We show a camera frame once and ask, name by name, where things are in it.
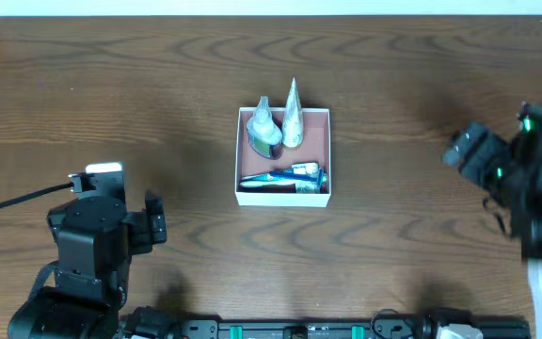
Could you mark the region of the blue disposable razor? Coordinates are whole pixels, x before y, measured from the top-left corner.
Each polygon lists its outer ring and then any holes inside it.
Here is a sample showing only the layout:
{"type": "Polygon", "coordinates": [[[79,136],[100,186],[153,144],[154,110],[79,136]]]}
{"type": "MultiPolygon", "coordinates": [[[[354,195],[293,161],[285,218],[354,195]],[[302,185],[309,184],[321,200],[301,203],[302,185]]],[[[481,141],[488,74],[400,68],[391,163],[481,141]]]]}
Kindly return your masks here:
{"type": "Polygon", "coordinates": [[[294,171],[271,171],[270,175],[274,181],[292,182],[295,184],[311,184],[321,187],[327,182],[327,175],[322,169],[313,173],[297,173],[294,171]]]}

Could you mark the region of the green white toothbrush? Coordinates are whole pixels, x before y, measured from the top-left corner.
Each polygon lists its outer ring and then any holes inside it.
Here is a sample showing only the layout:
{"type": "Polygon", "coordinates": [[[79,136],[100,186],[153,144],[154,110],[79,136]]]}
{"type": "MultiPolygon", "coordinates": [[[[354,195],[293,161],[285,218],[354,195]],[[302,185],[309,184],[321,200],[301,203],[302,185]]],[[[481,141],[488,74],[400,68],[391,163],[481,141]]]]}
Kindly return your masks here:
{"type": "Polygon", "coordinates": [[[262,187],[262,186],[294,186],[292,182],[274,181],[270,172],[254,176],[244,177],[240,183],[240,187],[262,187]]]}

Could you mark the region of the red teal toothpaste tube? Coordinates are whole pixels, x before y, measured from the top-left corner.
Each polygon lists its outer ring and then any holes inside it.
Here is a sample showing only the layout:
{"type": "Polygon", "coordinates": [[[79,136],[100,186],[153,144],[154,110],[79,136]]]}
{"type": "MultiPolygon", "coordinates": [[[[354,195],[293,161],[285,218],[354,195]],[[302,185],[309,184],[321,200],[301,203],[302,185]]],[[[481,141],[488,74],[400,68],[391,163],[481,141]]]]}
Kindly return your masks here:
{"type": "Polygon", "coordinates": [[[262,174],[244,176],[242,187],[290,186],[312,184],[322,186],[327,181],[327,174],[316,162],[294,164],[288,169],[272,170],[262,174]]]}

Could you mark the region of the green soap packet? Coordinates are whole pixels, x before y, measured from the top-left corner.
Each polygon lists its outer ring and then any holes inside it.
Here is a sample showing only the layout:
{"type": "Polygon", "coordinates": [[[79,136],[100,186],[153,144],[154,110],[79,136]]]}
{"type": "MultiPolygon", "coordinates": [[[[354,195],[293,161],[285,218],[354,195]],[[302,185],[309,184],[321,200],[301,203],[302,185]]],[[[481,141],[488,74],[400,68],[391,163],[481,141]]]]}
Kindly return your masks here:
{"type": "Polygon", "coordinates": [[[295,192],[298,194],[319,194],[321,187],[314,183],[295,184],[295,192]]]}

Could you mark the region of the clear spray bottle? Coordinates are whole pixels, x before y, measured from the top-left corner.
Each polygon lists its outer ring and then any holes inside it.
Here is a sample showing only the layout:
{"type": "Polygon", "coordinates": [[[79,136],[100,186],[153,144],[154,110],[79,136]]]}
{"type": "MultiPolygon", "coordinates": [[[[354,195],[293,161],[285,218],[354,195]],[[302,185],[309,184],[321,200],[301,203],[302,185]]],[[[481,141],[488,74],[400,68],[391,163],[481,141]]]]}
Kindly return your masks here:
{"type": "Polygon", "coordinates": [[[267,96],[262,96],[252,117],[247,121],[250,147],[267,159],[278,159],[282,151],[283,134],[275,124],[267,96]]]}

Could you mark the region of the white cream tube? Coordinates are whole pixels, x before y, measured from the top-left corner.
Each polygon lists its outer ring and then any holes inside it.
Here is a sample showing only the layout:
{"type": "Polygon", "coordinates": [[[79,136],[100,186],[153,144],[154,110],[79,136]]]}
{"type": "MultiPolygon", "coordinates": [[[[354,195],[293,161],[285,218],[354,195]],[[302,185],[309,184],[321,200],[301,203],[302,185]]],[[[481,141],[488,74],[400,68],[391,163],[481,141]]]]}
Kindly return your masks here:
{"type": "Polygon", "coordinates": [[[296,79],[293,78],[286,100],[282,121],[282,143],[288,148],[297,148],[303,141],[304,122],[296,79]]]}

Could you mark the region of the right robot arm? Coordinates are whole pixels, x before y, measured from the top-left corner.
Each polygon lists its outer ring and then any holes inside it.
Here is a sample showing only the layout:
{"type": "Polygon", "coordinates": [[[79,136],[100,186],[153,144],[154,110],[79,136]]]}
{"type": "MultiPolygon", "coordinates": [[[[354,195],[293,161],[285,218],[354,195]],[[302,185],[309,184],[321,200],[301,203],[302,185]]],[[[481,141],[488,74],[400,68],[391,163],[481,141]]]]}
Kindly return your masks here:
{"type": "Polygon", "coordinates": [[[509,219],[499,226],[520,242],[533,297],[535,333],[542,338],[542,105],[523,105],[518,121],[519,131],[511,140],[481,123],[471,123],[454,134],[442,160],[508,210],[509,219]]]}

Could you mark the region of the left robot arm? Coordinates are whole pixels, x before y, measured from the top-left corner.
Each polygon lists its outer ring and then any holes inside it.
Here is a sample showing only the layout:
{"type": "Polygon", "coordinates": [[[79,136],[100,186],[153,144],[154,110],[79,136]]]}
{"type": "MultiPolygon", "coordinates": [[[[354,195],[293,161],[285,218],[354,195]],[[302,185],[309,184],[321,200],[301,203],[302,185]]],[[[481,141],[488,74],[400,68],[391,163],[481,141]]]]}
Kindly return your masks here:
{"type": "Polygon", "coordinates": [[[86,170],[71,185],[75,199],[47,215],[58,258],[38,273],[10,338],[113,337],[133,257],[167,240],[161,198],[147,193],[144,209],[128,211],[122,169],[86,170]]]}

